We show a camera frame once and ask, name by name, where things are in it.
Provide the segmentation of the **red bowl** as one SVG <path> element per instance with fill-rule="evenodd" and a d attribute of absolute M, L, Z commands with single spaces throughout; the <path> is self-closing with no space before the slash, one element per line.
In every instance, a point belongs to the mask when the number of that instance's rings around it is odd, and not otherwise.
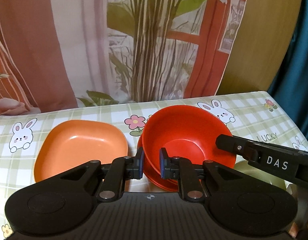
<path fill-rule="evenodd" d="M 175 105 L 155 112 L 142 133 L 142 146 L 147 166 L 160 175 L 159 150 L 166 148 L 170 157 L 190 159 L 194 164 L 213 160 L 233 168 L 236 155 L 220 150 L 216 138 L 232 136 L 230 130 L 217 117 L 198 107 Z"/>
<path fill-rule="evenodd" d="M 170 179 L 162 179 L 160 172 L 155 170 L 145 154 L 143 173 L 154 185 L 160 187 L 161 189 L 171 192 L 178 192 L 178 182 Z"/>

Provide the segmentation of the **green square plate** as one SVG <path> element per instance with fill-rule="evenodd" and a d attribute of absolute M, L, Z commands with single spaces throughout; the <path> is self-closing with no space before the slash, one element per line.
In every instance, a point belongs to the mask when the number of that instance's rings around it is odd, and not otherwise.
<path fill-rule="evenodd" d="M 234 169 L 253 178 L 286 190 L 286 184 L 283 179 L 248 165 L 246 160 L 236 163 Z"/>

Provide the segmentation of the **orange square plate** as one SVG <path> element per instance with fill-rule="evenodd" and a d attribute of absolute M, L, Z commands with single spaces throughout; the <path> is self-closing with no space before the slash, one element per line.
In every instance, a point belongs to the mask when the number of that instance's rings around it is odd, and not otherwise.
<path fill-rule="evenodd" d="M 70 170 L 91 160 L 103 164 L 128 155 L 124 134 L 111 124 L 69 120 L 47 135 L 34 165 L 36 182 Z"/>

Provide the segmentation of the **green plaid bunny tablecloth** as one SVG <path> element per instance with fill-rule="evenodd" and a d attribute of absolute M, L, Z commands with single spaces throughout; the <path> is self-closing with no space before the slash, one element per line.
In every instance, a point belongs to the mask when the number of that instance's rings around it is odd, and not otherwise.
<path fill-rule="evenodd" d="M 210 96 L 193 99 L 168 100 L 143 103 L 73 108 L 36 114 L 33 126 L 34 139 L 26 150 L 11 152 L 9 142 L 15 123 L 26 123 L 32 115 L 0 116 L 0 239 L 10 234 L 10 225 L 4 214 L 4 206 L 15 191 L 34 183 L 34 164 L 48 133 L 67 120 L 91 120 L 106 122 L 120 129 L 128 142 L 129 153 L 134 153 L 138 137 L 125 120 L 136 115 L 147 120 L 157 110 L 172 105 L 199 103 L 219 105 L 229 111 L 232 119 L 225 123 L 233 135 L 252 140 L 271 142 L 308 151 L 308 141 L 300 129 L 279 104 L 266 92 L 251 92 Z"/>

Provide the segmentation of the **teal curtain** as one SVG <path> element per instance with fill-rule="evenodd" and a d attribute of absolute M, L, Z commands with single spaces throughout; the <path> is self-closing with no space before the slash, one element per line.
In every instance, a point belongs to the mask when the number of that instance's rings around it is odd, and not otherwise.
<path fill-rule="evenodd" d="M 301 1 L 291 42 L 268 93 L 308 141 L 308 0 Z"/>

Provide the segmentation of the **printed room backdrop cloth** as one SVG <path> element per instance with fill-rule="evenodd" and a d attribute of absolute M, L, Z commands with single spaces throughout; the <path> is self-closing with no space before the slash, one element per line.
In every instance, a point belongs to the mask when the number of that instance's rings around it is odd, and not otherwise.
<path fill-rule="evenodd" d="M 212 96 L 246 0 L 0 0 L 0 116 Z"/>

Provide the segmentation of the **yellow wooden panel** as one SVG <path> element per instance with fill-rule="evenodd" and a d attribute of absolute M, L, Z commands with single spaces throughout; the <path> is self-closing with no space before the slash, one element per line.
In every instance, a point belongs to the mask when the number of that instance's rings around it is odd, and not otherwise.
<path fill-rule="evenodd" d="M 292 39 L 302 0 L 247 0 L 217 93 L 266 91 Z"/>

